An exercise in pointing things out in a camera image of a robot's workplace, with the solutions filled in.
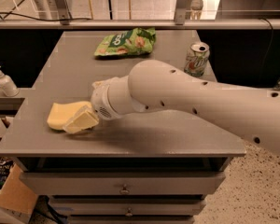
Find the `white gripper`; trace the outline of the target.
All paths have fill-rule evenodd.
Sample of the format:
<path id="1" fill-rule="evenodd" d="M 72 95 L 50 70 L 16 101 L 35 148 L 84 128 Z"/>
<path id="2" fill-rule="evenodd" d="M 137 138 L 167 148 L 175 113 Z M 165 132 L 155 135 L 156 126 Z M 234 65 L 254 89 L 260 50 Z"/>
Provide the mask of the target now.
<path id="1" fill-rule="evenodd" d="M 82 106 L 74 116 L 64 124 L 63 129 L 67 133 L 78 133 L 98 125 L 98 116 L 104 120 L 121 118 L 121 115 L 111 106 L 108 98 L 108 90 L 115 80 L 116 78 L 113 77 L 107 80 L 95 81 L 91 84 L 93 87 L 91 95 L 91 104 L 93 108 L 89 105 Z"/>

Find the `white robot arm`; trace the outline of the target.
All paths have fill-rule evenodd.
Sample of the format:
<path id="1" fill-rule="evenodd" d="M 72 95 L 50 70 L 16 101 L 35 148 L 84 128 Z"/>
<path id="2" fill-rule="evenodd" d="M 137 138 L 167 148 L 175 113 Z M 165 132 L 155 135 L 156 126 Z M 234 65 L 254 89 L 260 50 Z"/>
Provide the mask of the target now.
<path id="1" fill-rule="evenodd" d="M 157 60 L 138 63 L 125 77 L 94 82 L 91 102 L 63 129 L 77 133 L 100 119 L 163 110 L 196 115 L 280 156 L 280 91 L 205 81 Z"/>

